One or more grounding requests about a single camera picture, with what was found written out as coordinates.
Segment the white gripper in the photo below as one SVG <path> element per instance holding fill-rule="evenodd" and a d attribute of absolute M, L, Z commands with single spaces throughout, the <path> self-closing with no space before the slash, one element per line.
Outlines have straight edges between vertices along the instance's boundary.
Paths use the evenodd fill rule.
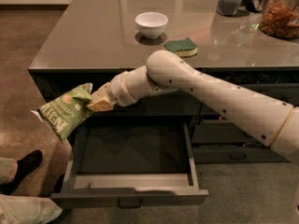
<path fill-rule="evenodd" d="M 122 107 L 135 104 L 137 100 L 127 87 L 127 75 L 127 72 L 123 72 L 93 92 L 92 100 L 87 104 L 88 109 L 105 112 L 112 110 L 115 103 Z"/>

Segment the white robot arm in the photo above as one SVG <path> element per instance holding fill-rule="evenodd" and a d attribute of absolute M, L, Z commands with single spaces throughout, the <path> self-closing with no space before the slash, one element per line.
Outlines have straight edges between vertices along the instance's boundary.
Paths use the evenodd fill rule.
<path fill-rule="evenodd" d="M 199 72 L 167 50 L 153 52 L 146 64 L 123 72 L 92 94 L 88 108 L 109 111 L 138 100 L 185 91 L 263 145 L 299 163 L 299 108 Z"/>

